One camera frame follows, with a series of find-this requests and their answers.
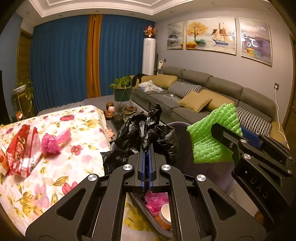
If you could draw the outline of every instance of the ceiling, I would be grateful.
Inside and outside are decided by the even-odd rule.
[[[32,26],[84,14],[116,14],[159,21],[179,14],[213,8],[276,9],[268,0],[26,0],[16,11]]]

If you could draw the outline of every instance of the green bubble wrap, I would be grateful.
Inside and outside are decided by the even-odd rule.
[[[233,104],[223,104],[202,120],[187,127],[193,146],[194,163],[233,161],[232,151],[212,137],[211,128],[215,123],[219,123],[242,136],[236,108]]]

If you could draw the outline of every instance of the white cable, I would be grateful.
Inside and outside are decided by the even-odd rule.
[[[174,96],[173,94],[170,94],[170,96],[167,96],[167,95],[163,95],[163,96],[173,99],[174,102],[179,102],[181,100],[180,98],[178,98],[177,96]]]
[[[280,123],[279,123],[279,105],[277,104],[277,101],[276,101],[276,106],[277,106],[277,117],[278,117],[278,124],[279,124],[279,127],[280,127]],[[285,141],[287,141],[285,135],[279,130],[279,133],[282,134],[282,136],[284,137]]]

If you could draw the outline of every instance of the sailboat painting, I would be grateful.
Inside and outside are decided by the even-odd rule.
[[[234,17],[199,18],[187,21],[186,49],[236,55]]]
[[[167,50],[183,49],[184,22],[168,24]]]
[[[272,51],[269,25],[254,19],[239,18],[241,56],[271,66]]]

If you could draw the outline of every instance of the houndstooth pillow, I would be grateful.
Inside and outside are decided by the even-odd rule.
[[[202,87],[200,85],[191,85],[188,83],[176,81],[170,85],[168,88],[168,93],[180,98],[184,98],[192,90],[198,93],[202,90]]]
[[[261,117],[256,116],[240,107],[237,107],[237,117],[239,119],[240,125],[249,131],[266,136],[270,135],[271,124]]]

